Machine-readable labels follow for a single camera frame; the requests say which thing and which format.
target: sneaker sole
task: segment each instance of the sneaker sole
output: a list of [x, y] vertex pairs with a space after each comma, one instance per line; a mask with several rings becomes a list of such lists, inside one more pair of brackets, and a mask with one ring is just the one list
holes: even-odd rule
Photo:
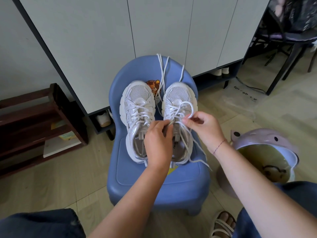
[[[120, 100], [120, 108], [119, 108], [119, 113], [120, 113], [120, 119], [122, 121], [122, 123], [126, 126], [126, 130], [127, 130], [127, 135], [126, 135], [126, 138], [125, 138], [125, 146], [126, 146], [126, 150], [130, 156], [130, 158], [136, 162], [136, 163], [144, 163], [144, 160], [139, 160], [137, 159], [136, 157], [134, 157], [134, 153], [133, 153], [133, 150], [132, 150], [132, 147], [130, 146], [130, 139], [129, 139], [129, 128], [128, 128], [128, 124], [126, 122], [126, 113], [125, 113], [125, 110], [124, 110], [124, 99], [125, 99], [125, 95], [126, 95], [126, 92], [128, 91], [129, 87], [131, 86], [131, 84], [137, 84], [139, 83], [140, 85], [144, 85], [144, 82], [143, 81], [140, 81], [140, 80], [137, 80], [137, 81], [133, 81], [132, 83], [130, 83], [123, 91], [122, 93], [122, 96], [121, 96], [121, 100]], [[152, 97], [152, 101], [155, 103], [155, 100], [154, 100], [154, 95], [152, 93], [152, 90], [151, 88], [146, 85], [145, 87], [149, 92], [150, 92], [150, 95]]]
[[[192, 104], [193, 107], [194, 107], [194, 113], [198, 111], [198, 105], [197, 105], [197, 99], [196, 99], [196, 95], [194, 93], [194, 91], [185, 83], [183, 82], [175, 82], [173, 83], [171, 86], [169, 86], [167, 89], [166, 89], [166, 92], [165, 93], [168, 93], [169, 89], [170, 88], [173, 88], [174, 87], [174, 84], [177, 84], [177, 86], [181, 86], [185, 89], [189, 88], [189, 93], [190, 93], [190, 96], [194, 96], [194, 103]], [[164, 111], [165, 111], [165, 98], [166, 98], [166, 95], [164, 95], [163, 97], [163, 103], [162, 103], [162, 114], [164, 116]], [[192, 151], [193, 151], [193, 140], [190, 140], [189, 141], [189, 144], [188, 144], [188, 154], [190, 153], [192, 155]], [[189, 160], [189, 157], [188, 158], [185, 158], [184, 160], [182, 161], [179, 161], [179, 162], [176, 162], [177, 164], [186, 164]]]

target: white sandal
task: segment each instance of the white sandal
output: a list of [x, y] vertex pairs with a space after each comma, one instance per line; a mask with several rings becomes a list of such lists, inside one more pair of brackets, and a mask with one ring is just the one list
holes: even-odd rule
[[230, 238], [232, 237], [234, 230], [225, 221], [220, 220], [220, 216], [223, 213], [227, 213], [229, 215], [229, 218], [231, 217], [233, 219], [233, 222], [236, 222], [235, 218], [230, 213], [226, 211], [220, 212], [220, 214], [217, 216], [217, 219], [215, 220], [215, 224], [220, 224], [223, 228], [214, 229], [210, 234], [210, 238], [221, 238], [220, 236], [214, 235], [216, 232], [222, 232], [226, 234], [228, 237]]

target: water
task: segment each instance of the water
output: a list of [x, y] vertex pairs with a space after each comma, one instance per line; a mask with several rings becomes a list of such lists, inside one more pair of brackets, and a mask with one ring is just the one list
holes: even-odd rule
[[253, 144], [238, 151], [272, 182], [286, 183], [289, 180], [291, 167], [273, 146]]

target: cabinet door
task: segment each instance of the cabinet door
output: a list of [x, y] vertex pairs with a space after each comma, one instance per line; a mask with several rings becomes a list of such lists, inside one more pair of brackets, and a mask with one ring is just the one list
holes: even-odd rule
[[128, 0], [136, 57], [160, 53], [185, 64], [193, 0]]
[[237, 0], [194, 0], [186, 69], [198, 75], [217, 67]]
[[244, 58], [268, 2], [238, 0], [217, 67]]
[[109, 106], [115, 75], [135, 58], [127, 0], [20, 1], [86, 112]]

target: hand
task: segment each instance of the hand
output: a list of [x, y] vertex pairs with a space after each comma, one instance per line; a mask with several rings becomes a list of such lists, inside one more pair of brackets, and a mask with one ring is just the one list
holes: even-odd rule
[[149, 168], [168, 170], [170, 167], [173, 155], [173, 125], [168, 126], [166, 137], [163, 135], [163, 128], [169, 123], [169, 120], [153, 121], [145, 134], [144, 146]]
[[225, 140], [218, 120], [204, 112], [196, 112], [191, 119], [188, 119], [188, 116], [185, 116], [182, 122], [198, 134], [209, 152], [213, 154], [221, 142]]

